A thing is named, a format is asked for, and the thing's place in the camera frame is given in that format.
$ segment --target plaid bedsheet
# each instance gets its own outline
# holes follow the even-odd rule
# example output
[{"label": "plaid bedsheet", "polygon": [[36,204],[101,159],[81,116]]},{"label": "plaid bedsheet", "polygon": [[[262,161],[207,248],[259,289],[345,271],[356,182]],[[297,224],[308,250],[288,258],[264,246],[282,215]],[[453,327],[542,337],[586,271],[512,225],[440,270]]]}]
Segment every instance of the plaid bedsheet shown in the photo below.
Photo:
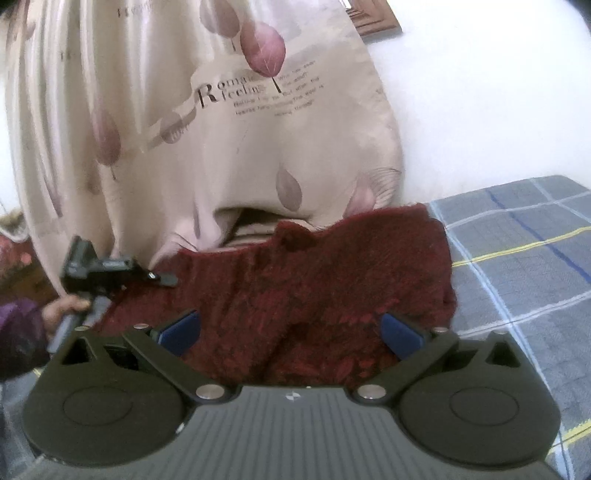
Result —
[{"label": "plaid bedsheet", "polygon": [[[562,412],[548,462],[568,480],[586,479],[591,473],[591,192],[565,177],[545,177],[431,202],[430,210],[445,224],[452,251],[458,297],[453,329],[469,338],[510,331]],[[33,460],[20,414],[34,380],[30,374],[0,387],[9,437],[0,439],[0,463],[4,457],[7,478]]]}]

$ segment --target metal pin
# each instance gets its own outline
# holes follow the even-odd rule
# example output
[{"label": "metal pin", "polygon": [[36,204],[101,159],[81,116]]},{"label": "metal pin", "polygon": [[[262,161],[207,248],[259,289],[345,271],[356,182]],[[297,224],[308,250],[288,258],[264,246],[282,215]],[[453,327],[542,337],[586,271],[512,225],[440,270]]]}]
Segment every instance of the metal pin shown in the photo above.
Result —
[{"label": "metal pin", "polygon": [[201,385],[195,393],[199,398],[204,400],[217,400],[218,398],[222,398],[226,391],[221,385],[215,384],[207,384]]},{"label": "metal pin", "polygon": [[386,389],[381,385],[361,385],[357,389],[357,394],[366,400],[379,400],[386,396]]}]

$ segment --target gray gripper base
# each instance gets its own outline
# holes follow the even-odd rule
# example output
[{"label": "gray gripper base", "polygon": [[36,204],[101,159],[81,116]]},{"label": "gray gripper base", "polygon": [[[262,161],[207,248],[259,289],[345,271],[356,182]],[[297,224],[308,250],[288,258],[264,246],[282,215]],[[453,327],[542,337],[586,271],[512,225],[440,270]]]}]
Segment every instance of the gray gripper base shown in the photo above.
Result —
[{"label": "gray gripper base", "polygon": [[559,480],[542,462],[505,471],[449,465],[390,413],[341,388],[244,387],[199,407],[166,447],[126,465],[78,468],[41,456],[19,480]]}]

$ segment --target dark red towel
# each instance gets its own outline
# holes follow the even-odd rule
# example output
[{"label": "dark red towel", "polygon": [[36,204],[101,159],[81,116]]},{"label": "dark red towel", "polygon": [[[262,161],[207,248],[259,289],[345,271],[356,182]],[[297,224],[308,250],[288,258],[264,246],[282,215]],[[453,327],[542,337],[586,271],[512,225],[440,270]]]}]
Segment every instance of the dark red towel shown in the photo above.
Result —
[{"label": "dark red towel", "polygon": [[159,270],[175,272],[179,286],[132,286],[98,330],[155,326],[194,308],[201,337],[183,359],[226,385],[355,388],[397,361],[380,339],[381,314],[433,327],[448,325],[456,307],[446,235],[423,205],[357,215],[318,233],[283,222],[267,243],[182,251]]}]

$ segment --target hand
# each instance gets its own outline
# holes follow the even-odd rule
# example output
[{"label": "hand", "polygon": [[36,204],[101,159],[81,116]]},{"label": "hand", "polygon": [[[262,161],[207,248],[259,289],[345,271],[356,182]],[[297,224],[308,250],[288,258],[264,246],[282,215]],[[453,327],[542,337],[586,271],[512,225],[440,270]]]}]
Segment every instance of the hand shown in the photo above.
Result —
[{"label": "hand", "polygon": [[61,320],[69,312],[85,312],[90,308],[89,300],[81,299],[77,295],[68,295],[48,303],[41,310],[43,325],[47,333],[47,340],[51,341],[60,326]]}]

